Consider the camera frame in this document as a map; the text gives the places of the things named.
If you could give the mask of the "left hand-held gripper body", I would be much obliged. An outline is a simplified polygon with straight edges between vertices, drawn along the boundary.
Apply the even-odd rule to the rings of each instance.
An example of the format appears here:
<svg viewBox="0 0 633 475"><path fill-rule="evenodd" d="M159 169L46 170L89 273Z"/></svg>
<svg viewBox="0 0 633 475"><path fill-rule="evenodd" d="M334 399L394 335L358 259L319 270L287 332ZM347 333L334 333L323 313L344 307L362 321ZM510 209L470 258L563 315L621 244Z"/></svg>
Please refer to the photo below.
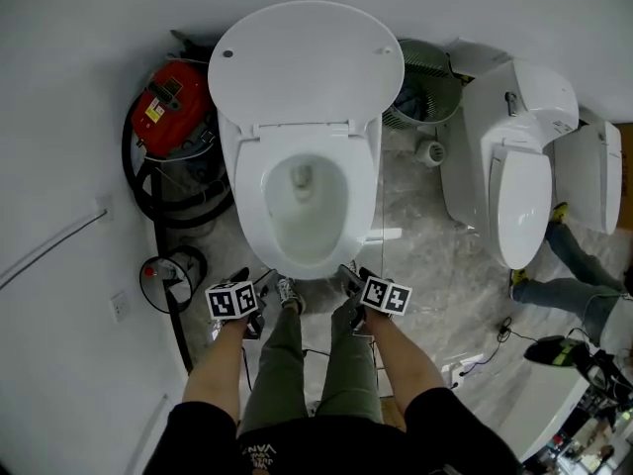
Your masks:
<svg viewBox="0 0 633 475"><path fill-rule="evenodd" d="M225 282L205 290L211 318L225 323L246 319L244 337L260 339L265 321L265 304L260 300L252 281Z"/></svg>

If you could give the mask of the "person's right forearm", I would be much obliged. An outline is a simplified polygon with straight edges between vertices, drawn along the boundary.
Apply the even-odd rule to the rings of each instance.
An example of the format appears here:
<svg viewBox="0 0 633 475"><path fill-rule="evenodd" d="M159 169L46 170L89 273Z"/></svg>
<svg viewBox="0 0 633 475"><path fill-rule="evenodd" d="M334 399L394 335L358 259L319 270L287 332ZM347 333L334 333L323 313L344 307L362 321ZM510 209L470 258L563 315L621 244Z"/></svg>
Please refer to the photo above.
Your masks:
<svg viewBox="0 0 633 475"><path fill-rule="evenodd" d="M368 308L366 326L374 338L402 415L422 393L444 388L442 375L430 357L386 315Z"/></svg>

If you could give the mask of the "person's left forearm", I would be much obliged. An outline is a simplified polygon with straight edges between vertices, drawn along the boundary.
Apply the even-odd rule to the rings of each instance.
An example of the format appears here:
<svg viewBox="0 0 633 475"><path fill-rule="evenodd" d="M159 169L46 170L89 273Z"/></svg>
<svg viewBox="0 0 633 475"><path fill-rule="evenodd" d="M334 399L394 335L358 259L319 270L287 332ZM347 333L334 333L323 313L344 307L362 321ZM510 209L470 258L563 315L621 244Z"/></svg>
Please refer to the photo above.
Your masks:
<svg viewBox="0 0 633 475"><path fill-rule="evenodd" d="M226 412L237 424L240 413L239 381L242 341L247 319L231 320L204 357L194 367L185 386L182 402L200 402Z"/></svg>

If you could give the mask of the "white rounded smart toilet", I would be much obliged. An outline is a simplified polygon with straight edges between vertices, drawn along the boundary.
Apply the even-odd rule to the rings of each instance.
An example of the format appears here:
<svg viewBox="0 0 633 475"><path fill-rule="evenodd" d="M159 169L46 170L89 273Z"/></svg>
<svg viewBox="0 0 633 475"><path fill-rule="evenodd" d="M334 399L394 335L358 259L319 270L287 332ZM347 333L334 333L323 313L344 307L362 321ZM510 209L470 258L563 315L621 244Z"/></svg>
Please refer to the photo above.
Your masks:
<svg viewBox="0 0 633 475"><path fill-rule="evenodd" d="M574 88L546 66L509 60L464 88L439 134L443 198L500 265L522 268L537 253L553 193L544 149L578 124Z"/></svg>

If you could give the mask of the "white boxy toilet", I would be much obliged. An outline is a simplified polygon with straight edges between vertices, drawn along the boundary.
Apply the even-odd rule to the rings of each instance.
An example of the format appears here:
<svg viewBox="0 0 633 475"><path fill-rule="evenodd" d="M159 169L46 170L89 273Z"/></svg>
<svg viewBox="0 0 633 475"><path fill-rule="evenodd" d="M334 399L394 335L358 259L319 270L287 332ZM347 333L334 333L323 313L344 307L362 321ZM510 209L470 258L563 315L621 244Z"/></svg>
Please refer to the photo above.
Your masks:
<svg viewBox="0 0 633 475"><path fill-rule="evenodd" d="M554 141L555 193L568 216L603 234L614 232L622 181L620 131L608 122L587 124Z"/></svg>

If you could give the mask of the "clear bottle with red cap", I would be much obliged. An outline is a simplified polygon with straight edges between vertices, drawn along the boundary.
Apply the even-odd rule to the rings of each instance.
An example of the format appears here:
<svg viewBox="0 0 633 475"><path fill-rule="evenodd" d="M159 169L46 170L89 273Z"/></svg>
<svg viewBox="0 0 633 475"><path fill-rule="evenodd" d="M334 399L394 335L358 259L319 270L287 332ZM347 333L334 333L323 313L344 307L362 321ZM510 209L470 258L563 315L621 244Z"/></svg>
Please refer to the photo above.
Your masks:
<svg viewBox="0 0 633 475"><path fill-rule="evenodd" d="M155 261L144 268L144 276L157 280L174 280L178 278L177 270L170 264Z"/></svg>

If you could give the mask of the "person's left leg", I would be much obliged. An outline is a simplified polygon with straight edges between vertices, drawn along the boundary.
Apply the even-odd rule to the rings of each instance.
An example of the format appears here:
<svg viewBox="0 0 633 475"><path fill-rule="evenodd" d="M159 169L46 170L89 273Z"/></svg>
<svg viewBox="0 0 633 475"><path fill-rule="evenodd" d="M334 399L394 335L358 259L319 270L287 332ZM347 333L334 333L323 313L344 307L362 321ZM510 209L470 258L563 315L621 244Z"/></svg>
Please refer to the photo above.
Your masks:
<svg viewBox="0 0 633 475"><path fill-rule="evenodd" d="M290 300L264 343L258 374L238 434L270 428L308 416L304 394L300 304Z"/></svg>

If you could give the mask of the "person's leg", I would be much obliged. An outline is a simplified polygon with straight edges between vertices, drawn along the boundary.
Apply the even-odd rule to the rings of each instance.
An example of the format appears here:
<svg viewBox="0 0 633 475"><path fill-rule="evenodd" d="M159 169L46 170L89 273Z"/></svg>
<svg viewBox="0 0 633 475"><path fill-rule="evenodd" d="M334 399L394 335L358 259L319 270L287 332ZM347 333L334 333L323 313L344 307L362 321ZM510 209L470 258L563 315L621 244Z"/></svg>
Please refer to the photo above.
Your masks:
<svg viewBox="0 0 633 475"><path fill-rule="evenodd" d="M371 340L353 333L358 296L331 315L331 344L317 417L345 417L383 423Z"/></svg>
<svg viewBox="0 0 633 475"><path fill-rule="evenodd" d="M572 231L564 223L550 222L545 239L551 250L580 281L605 286L620 293L627 292L624 284L611 276L594 255L586 253L580 247Z"/></svg>
<svg viewBox="0 0 633 475"><path fill-rule="evenodd" d="M238 434L270 428L308 416L304 394L300 304L290 300L264 343L258 374Z"/></svg>
<svg viewBox="0 0 633 475"><path fill-rule="evenodd" d="M525 279L510 288L510 297L514 301L576 315L591 342L602 349L606 349L606 342L601 338L607 320L623 295L621 287L590 285L573 278L548 282Z"/></svg>

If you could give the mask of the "person's right leg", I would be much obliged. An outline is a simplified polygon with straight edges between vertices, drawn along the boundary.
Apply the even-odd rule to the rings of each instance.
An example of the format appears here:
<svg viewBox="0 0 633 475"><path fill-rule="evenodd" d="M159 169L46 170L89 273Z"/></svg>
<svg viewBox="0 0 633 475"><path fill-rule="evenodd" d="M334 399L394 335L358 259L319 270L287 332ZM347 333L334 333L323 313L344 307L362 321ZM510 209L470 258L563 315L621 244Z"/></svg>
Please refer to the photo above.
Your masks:
<svg viewBox="0 0 633 475"><path fill-rule="evenodd" d="M331 344L317 417L345 417L383 423L371 340L353 333L358 296L331 315Z"/></svg>

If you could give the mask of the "white drain pipe fitting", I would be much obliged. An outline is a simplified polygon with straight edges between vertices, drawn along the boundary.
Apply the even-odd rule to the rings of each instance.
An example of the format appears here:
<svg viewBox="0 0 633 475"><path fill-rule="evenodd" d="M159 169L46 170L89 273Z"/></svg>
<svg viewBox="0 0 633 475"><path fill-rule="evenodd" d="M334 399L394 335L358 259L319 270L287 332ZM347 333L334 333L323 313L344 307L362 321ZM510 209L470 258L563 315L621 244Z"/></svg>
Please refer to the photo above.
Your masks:
<svg viewBox="0 0 633 475"><path fill-rule="evenodd" d="M415 153L414 158L428 168L440 166L446 157L446 149L439 141L422 140Z"/></svg>

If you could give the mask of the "person's black T-shirt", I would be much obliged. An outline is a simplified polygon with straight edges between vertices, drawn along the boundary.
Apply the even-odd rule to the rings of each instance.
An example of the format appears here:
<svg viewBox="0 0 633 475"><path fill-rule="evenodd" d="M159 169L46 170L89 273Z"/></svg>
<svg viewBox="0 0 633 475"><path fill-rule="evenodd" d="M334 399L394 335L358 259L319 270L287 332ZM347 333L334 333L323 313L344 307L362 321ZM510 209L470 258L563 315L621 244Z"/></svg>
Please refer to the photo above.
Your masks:
<svg viewBox="0 0 633 475"><path fill-rule="evenodd" d="M509 447L445 388L408 405L406 428L313 417L237 434L230 416L184 403L145 475L521 475Z"/></svg>

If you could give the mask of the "blue cloth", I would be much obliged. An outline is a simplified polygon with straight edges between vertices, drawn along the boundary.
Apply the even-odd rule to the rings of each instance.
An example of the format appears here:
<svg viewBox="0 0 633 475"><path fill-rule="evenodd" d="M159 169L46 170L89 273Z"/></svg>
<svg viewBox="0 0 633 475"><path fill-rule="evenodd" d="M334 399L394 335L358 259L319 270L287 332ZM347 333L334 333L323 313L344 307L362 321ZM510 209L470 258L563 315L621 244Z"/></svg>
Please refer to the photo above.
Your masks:
<svg viewBox="0 0 633 475"><path fill-rule="evenodd" d="M425 95L420 93L414 85L406 80L403 83L398 97L394 101L394 107L405 116L422 121L427 113Z"/></svg>

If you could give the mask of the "metal mesh waste basket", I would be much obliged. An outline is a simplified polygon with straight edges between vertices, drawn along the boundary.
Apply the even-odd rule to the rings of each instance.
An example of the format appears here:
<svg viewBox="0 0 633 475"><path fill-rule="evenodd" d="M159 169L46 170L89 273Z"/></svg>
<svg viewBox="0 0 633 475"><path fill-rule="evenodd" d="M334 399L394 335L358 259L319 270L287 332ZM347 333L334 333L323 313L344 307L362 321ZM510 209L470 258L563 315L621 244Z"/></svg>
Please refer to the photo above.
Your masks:
<svg viewBox="0 0 633 475"><path fill-rule="evenodd" d="M406 80L425 95L427 113L413 120L392 105L383 113L383 124L396 130L437 125L450 119L460 105L462 83L454 75L449 56L439 47L414 39L399 40L405 63Z"/></svg>

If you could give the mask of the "brown wooden board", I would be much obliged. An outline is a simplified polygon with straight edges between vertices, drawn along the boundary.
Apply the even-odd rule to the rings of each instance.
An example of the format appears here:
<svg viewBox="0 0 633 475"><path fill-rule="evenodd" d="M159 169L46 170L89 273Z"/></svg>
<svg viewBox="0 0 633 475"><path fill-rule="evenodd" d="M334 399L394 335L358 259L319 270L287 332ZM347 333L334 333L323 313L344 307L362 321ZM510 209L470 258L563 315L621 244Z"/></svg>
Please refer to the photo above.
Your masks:
<svg viewBox="0 0 633 475"><path fill-rule="evenodd" d="M618 124L622 152L622 203L633 198L633 122Z"/></svg>

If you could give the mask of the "white wall socket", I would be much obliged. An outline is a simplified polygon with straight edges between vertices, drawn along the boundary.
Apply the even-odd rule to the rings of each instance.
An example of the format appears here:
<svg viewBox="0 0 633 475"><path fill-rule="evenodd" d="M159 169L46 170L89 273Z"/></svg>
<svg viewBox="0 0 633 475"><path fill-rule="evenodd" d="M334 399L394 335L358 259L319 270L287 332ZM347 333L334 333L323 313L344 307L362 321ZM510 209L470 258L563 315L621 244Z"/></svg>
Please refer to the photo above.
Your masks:
<svg viewBox="0 0 633 475"><path fill-rule="evenodd" d="M130 305L126 291L121 291L110 298L110 308L114 322L119 324L130 312Z"/></svg>

